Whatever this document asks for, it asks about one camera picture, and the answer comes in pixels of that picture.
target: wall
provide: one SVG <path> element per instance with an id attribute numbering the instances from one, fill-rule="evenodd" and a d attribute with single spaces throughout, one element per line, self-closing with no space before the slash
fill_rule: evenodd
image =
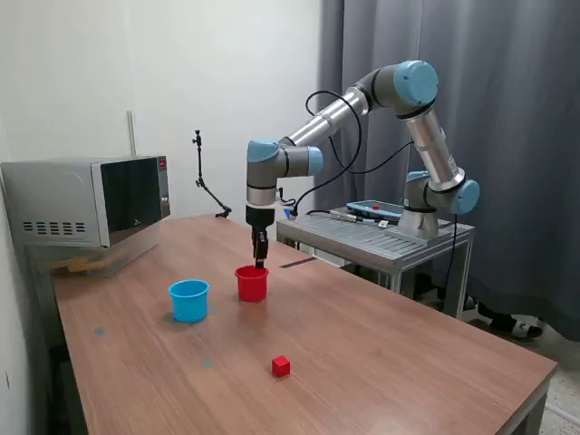
<path id="1" fill-rule="evenodd" d="M 0 114 L 13 159 L 130 153 L 124 25 L 121 0 L 3 2 Z"/>
<path id="2" fill-rule="evenodd" d="M 317 90 L 318 0 L 128 0 L 138 151 L 165 153 L 172 215 L 221 211 L 196 188 L 193 130 L 203 138 L 204 180 L 244 222 L 246 146 L 279 139 L 308 115 Z M 284 180 L 285 196 L 313 179 Z M 301 205 L 311 208 L 312 198 Z"/>
<path id="3" fill-rule="evenodd" d="M 244 222 L 247 142 L 308 118 L 320 18 L 320 0 L 9 2 L 0 115 L 12 157 L 126 155 L 133 110 L 138 153 L 168 156 L 172 216 L 220 211 L 195 185 L 200 129 L 204 178 Z M 313 179 L 281 185 L 296 196 Z"/>
<path id="4" fill-rule="evenodd" d="M 10 159 L 0 118 L 0 161 Z M 41 344 L 0 207 L 0 433 L 42 433 L 46 390 Z"/>

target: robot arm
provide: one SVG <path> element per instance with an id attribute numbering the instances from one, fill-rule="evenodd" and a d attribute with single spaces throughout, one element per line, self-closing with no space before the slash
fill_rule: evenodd
<path id="1" fill-rule="evenodd" d="M 316 113 L 291 135 L 279 141 L 250 141 L 246 222 L 252 226 L 256 266 L 263 265 L 267 254 L 266 228 L 275 220 L 270 206 L 276 201 L 277 180 L 318 173 L 323 166 L 322 152 L 313 145 L 335 134 L 351 119 L 352 110 L 362 117 L 376 109 L 393 108 L 397 118 L 407 124 L 425 165 L 426 171 L 412 172 L 407 178 L 405 213 L 400 222 L 403 230 L 425 230 L 421 217 L 437 209 L 456 214 L 471 211 L 479 197 L 479 185 L 467 180 L 447 148 L 432 109 L 438 88 L 439 79 L 428 63 L 407 61 L 385 66 L 364 76 L 346 90 L 343 100 Z"/>

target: small red block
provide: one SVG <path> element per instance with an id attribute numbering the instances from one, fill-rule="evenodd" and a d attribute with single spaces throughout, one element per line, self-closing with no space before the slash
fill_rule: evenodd
<path id="1" fill-rule="evenodd" d="M 272 374 L 278 378 L 290 374 L 290 362 L 285 356 L 280 355 L 272 360 Z"/>

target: plastic cup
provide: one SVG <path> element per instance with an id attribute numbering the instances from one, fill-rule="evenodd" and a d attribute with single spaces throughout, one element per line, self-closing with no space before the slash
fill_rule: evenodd
<path id="1" fill-rule="evenodd" d="M 266 298 L 268 269 L 243 266 L 236 269 L 237 295 L 242 301 L 260 302 Z"/>
<path id="2" fill-rule="evenodd" d="M 186 279 L 172 284 L 173 318 L 178 322 L 200 322 L 208 315 L 209 284 L 201 279 Z"/>

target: gray curtain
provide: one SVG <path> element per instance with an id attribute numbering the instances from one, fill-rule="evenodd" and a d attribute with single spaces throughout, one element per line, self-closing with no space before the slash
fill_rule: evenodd
<path id="1" fill-rule="evenodd" d="M 481 186 L 476 210 L 459 218 L 476 227 L 469 292 L 495 311 L 541 317 L 576 341 L 579 46 L 577 0 L 329 0 L 321 77 L 323 88 L 339 92 L 386 64 L 421 58 L 435 67 L 435 110 L 448 145 Z M 390 113 L 372 114 L 355 167 L 369 168 L 408 137 Z M 343 160 L 355 140 L 355 125 L 337 138 Z M 323 148 L 318 180 L 339 170 Z M 337 180 L 317 206 L 401 203 L 404 175 L 416 168 L 421 160 L 411 150 L 372 174 Z"/>

